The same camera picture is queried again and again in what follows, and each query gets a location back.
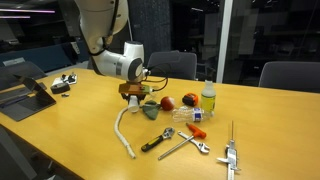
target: dark floor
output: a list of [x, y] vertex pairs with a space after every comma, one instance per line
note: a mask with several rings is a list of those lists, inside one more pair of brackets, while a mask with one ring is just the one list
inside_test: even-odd
[[[33, 167], [37, 176], [34, 180], [44, 180], [48, 179], [54, 175], [60, 177], [64, 180], [78, 180], [81, 179], [77, 175], [73, 174], [71, 171], [53, 163], [51, 169], [48, 169], [50, 164], [50, 159], [44, 154], [36, 151], [28, 143], [20, 139], [19, 137], [9, 133], [11, 139], [15, 142], [17, 147], [20, 149], [21, 153], [29, 161], [29, 164]], [[10, 155], [0, 147], [0, 180], [20, 180], [27, 179], [27, 177], [18, 168], [17, 164], [13, 161]]]

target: laptop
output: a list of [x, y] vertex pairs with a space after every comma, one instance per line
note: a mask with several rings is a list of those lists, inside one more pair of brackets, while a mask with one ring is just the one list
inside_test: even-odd
[[56, 101], [34, 79], [19, 75], [14, 76], [35, 94], [35, 96], [23, 96], [20, 101], [14, 101], [2, 106], [0, 112], [15, 121], [21, 121], [56, 104]]
[[[47, 87], [42, 82], [39, 83], [39, 85], [44, 90], [47, 89]], [[21, 96], [25, 96], [25, 95], [31, 94], [31, 93], [32, 92], [26, 87], [13, 89], [11, 91], [2, 92], [2, 93], [0, 93], [0, 104], [2, 104], [4, 102], [7, 102], [9, 100], [13, 100], [13, 99], [19, 98]]]

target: wooden table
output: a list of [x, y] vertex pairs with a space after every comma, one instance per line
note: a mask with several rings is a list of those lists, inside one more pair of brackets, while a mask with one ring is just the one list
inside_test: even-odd
[[[191, 131], [184, 123], [174, 123], [170, 112], [161, 111], [155, 121], [142, 110], [126, 112], [120, 131], [137, 155], [131, 159], [113, 130], [119, 111], [127, 106], [118, 93], [124, 81], [84, 69], [64, 74], [72, 71], [78, 83], [71, 85], [68, 98], [48, 90], [56, 105], [21, 122], [0, 114], [0, 124], [84, 179], [226, 179], [226, 165], [216, 158], [225, 156], [232, 121], [242, 169], [235, 179], [320, 179], [319, 94], [214, 84], [215, 116], [197, 124], [207, 133], [206, 139], [198, 140], [210, 146], [210, 153], [200, 154], [187, 143], [161, 161], [157, 158], [183, 138], [175, 134], [147, 153], [141, 146], [166, 127], [190, 135]], [[50, 87], [60, 75], [39, 82]], [[145, 101], [171, 96], [181, 106], [185, 93], [200, 95], [203, 87], [203, 82], [170, 79], [163, 91]]]

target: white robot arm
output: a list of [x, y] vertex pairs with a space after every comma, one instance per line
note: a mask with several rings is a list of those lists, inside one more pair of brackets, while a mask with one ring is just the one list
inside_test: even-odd
[[128, 82], [140, 82], [143, 70], [143, 45], [126, 42], [124, 54], [108, 51], [112, 37], [128, 20], [127, 0], [75, 0], [80, 10], [80, 29], [93, 59], [97, 74]]

